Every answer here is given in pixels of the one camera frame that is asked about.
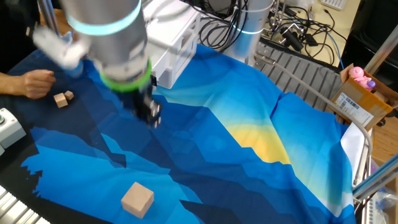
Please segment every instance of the wooden cube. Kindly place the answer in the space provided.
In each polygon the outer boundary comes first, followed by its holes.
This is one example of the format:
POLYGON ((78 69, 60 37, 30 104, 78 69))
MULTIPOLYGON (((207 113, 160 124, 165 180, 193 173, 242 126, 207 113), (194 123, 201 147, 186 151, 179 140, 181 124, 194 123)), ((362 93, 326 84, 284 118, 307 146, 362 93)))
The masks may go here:
POLYGON ((65 95, 63 93, 55 95, 54 99, 55 99, 55 102, 57 102, 58 108, 68 106, 68 101, 65 98, 65 95))
POLYGON ((138 218, 144 218, 154 202, 154 192, 135 182, 122 199, 122 207, 138 218))
POLYGON ((67 100, 72 100, 74 97, 73 93, 69 90, 66 93, 64 93, 64 95, 67 100))

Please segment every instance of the black connector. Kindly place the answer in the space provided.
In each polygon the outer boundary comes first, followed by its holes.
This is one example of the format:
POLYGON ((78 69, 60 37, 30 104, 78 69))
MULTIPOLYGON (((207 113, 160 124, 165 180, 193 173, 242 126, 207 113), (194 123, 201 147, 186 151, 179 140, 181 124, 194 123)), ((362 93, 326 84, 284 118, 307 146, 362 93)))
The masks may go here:
POLYGON ((319 45, 311 34, 304 34, 304 39, 310 47, 316 47, 319 45))

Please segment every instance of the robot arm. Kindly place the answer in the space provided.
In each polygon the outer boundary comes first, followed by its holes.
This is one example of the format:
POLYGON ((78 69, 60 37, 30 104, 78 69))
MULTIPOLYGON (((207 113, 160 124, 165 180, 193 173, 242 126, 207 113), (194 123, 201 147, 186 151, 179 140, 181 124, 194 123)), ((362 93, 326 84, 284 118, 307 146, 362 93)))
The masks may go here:
POLYGON ((151 64, 141 0, 62 0, 79 41, 68 45, 44 27, 33 39, 61 67, 75 68, 88 54, 105 85, 149 126, 160 123, 161 106, 152 98, 151 64))

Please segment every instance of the metal rack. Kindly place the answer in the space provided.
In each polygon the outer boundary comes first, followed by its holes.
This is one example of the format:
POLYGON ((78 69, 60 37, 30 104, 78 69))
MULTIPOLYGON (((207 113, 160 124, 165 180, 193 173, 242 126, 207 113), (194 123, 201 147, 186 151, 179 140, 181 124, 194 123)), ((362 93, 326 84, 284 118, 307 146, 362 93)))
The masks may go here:
POLYGON ((0 224, 49 224, 0 186, 0 224))

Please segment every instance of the white cable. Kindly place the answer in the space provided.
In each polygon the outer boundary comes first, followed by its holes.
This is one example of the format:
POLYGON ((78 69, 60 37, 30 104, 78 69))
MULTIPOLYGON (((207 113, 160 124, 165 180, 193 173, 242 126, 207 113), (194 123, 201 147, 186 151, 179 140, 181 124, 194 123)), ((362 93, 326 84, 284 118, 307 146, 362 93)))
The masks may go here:
MULTIPOLYGON (((366 141, 368 142, 368 154, 366 156, 366 161, 368 161, 370 155, 373 152, 373 144, 372 144, 372 139, 369 135, 369 133, 365 130, 365 128, 362 126, 362 124, 355 119, 354 117, 352 117, 350 114, 346 113, 345 111, 343 111, 342 109, 340 109, 338 106, 336 106, 334 103, 332 103, 328 98, 324 97, 322 94, 320 94, 318 91, 316 91, 315 89, 313 89, 310 85, 306 84, 304 81, 302 81, 301 79, 297 78, 295 75, 293 75, 292 72, 290 72, 289 70, 287 70, 285 67, 279 65, 278 63, 275 62, 275 60, 271 59, 273 62, 273 65, 275 65, 276 67, 282 69, 283 72, 285 72, 286 74, 288 74, 290 77, 292 77, 294 80, 298 81, 301 85, 303 85, 306 89, 310 90, 312 93, 314 93, 317 97, 321 98, 324 102, 326 102, 329 106, 331 106, 335 111, 338 111, 339 113, 341 113, 342 115, 344 115, 345 117, 347 117, 349 120, 351 120, 358 128, 359 130, 361 130, 362 134, 364 135, 366 141)), ((366 147, 366 141, 364 142, 363 148, 362 148, 362 154, 361 154, 361 158, 363 158, 363 153, 364 153, 364 149, 366 147)))

